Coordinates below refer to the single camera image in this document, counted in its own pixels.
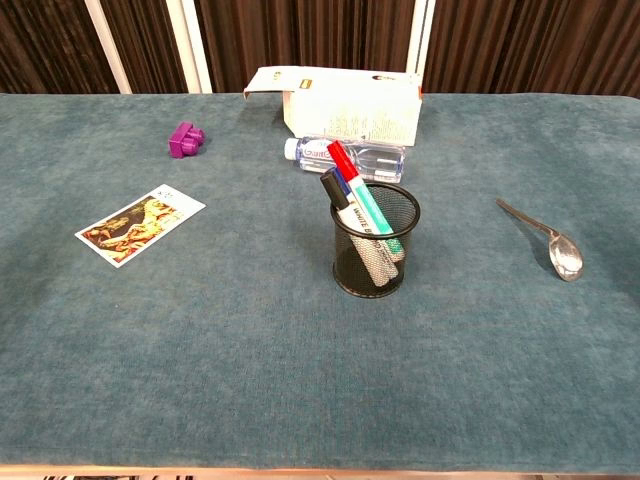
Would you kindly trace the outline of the red capped whiteboard marker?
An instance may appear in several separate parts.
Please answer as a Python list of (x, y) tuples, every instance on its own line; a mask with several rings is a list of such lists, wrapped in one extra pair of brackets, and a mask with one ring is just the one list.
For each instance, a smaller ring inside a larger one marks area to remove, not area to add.
[[(393, 230), (368, 190), (366, 181), (357, 171), (342, 144), (339, 141), (334, 141), (328, 146), (328, 151), (335, 161), (336, 167), (343, 175), (344, 180), (348, 183), (352, 192), (351, 195), (355, 197), (355, 201), (361, 207), (366, 219), (370, 222), (371, 229), (374, 233), (373, 236), (376, 237), (378, 234), (392, 234)], [(384, 247), (391, 261), (398, 261), (404, 257), (404, 250), (397, 240), (386, 240)]]

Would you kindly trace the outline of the black mesh pen cup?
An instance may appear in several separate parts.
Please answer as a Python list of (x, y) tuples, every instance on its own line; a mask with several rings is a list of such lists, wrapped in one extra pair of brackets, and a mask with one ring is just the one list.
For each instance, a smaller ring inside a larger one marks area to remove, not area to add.
[[(415, 197), (399, 186), (371, 181), (367, 181), (366, 186), (393, 233), (378, 234), (374, 237), (372, 234), (354, 230), (340, 219), (338, 210), (331, 206), (330, 213), (335, 226), (333, 275), (336, 282), (352, 295), (380, 298), (396, 291), (404, 279), (406, 263), (410, 258), (411, 232), (418, 224), (421, 210)], [(376, 286), (361, 253), (366, 255), (371, 268), (377, 267), (381, 270), (384, 266), (382, 258), (376, 256), (371, 247), (374, 241), (384, 246), (386, 240), (397, 240), (404, 250), (404, 257), (391, 262), (397, 270), (397, 275), (384, 285)]]

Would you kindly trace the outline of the black capped whiteboard marker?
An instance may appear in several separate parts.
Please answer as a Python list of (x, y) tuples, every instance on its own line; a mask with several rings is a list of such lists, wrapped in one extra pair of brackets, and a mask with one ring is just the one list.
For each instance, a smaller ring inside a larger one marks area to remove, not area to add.
[(353, 195), (345, 193), (337, 170), (330, 169), (320, 181), (335, 209), (339, 225), (347, 233), (360, 260), (377, 288), (384, 287), (398, 275), (398, 270), (380, 240), (373, 239), (373, 230)]

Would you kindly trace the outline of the blue capped whiteboard marker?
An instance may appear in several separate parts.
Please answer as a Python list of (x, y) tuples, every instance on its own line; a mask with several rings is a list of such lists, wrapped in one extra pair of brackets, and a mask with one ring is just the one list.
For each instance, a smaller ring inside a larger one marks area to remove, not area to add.
[(344, 177), (339, 169), (337, 167), (333, 167), (329, 170), (329, 172), (335, 177), (344, 195), (346, 197), (349, 197), (352, 194), (351, 189), (348, 183), (344, 180)]

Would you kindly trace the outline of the clear plastic water bottle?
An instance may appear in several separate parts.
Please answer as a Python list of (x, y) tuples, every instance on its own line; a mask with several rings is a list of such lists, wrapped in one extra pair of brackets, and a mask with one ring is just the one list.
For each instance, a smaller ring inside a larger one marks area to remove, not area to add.
[[(284, 144), (284, 157), (302, 170), (325, 173), (336, 166), (328, 146), (332, 138), (289, 138)], [(359, 174), (365, 180), (398, 184), (404, 171), (404, 147), (356, 140), (341, 140)]]

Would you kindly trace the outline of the white cardboard carton box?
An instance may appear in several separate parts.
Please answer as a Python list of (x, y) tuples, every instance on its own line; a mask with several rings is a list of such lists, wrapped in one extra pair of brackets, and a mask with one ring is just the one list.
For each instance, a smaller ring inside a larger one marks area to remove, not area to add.
[(280, 92), (294, 136), (412, 146), (422, 106), (412, 73), (312, 66), (260, 67), (243, 95)]

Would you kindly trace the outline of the teal table cloth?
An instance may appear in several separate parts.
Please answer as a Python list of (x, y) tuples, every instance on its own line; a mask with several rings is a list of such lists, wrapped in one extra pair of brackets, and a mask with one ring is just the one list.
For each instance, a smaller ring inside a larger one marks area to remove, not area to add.
[[(426, 96), (377, 300), (288, 134), (276, 94), (0, 94), (1, 464), (640, 473), (640, 100)], [(206, 208), (120, 268), (75, 237), (162, 184)]]

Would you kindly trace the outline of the purple toy building block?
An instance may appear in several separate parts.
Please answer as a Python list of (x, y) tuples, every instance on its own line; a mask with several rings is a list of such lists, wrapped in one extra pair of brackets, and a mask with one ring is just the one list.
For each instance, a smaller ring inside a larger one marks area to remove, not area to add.
[(168, 139), (169, 155), (184, 158), (198, 154), (205, 142), (205, 132), (189, 122), (181, 122)]

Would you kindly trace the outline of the picture card with painting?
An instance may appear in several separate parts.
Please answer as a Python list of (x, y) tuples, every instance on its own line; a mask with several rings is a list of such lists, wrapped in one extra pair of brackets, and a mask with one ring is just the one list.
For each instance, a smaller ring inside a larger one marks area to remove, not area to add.
[(205, 208), (204, 203), (162, 184), (76, 232), (75, 237), (114, 268), (120, 268)]

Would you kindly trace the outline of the dark brown pleated curtain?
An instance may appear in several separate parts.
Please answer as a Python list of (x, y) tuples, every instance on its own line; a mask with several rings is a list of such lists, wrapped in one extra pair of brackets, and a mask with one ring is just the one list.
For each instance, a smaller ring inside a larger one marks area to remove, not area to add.
[[(402, 71), (418, 0), (193, 0), (216, 93), (271, 65)], [(640, 99), (640, 0), (428, 0), (423, 90)], [(135, 93), (184, 93), (167, 0), (98, 0)], [(86, 0), (0, 0), (0, 93), (119, 90)]]

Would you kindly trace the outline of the metal spoon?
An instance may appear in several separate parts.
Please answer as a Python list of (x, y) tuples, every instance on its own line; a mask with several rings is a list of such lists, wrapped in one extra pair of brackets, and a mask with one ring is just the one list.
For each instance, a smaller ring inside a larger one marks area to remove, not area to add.
[(562, 280), (573, 282), (583, 275), (583, 255), (575, 242), (567, 235), (515, 209), (500, 198), (496, 199), (496, 204), (515, 218), (547, 235), (549, 258), (554, 270)]

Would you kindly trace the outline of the white frame post with black edge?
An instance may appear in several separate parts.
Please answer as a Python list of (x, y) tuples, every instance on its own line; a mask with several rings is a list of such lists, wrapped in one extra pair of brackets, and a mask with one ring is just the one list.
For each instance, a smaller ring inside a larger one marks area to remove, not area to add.
[(405, 70), (424, 77), (437, 0), (414, 0)]

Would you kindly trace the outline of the wide white frame post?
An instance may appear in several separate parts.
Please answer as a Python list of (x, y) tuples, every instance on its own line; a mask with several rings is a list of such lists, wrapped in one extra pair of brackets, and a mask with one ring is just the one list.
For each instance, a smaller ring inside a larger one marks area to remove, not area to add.
[(194, 0), (166, 0), (182, 70), (190, 94), (212, 94), (207, 58)]

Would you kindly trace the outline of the thin white frame post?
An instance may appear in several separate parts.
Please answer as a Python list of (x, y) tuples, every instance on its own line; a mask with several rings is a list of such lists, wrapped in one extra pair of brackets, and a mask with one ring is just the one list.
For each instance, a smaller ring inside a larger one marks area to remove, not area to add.
[(119, 92), (121, 94), (131, 94), (132, 89), (100, 0), (84, 0), (84, 3)]

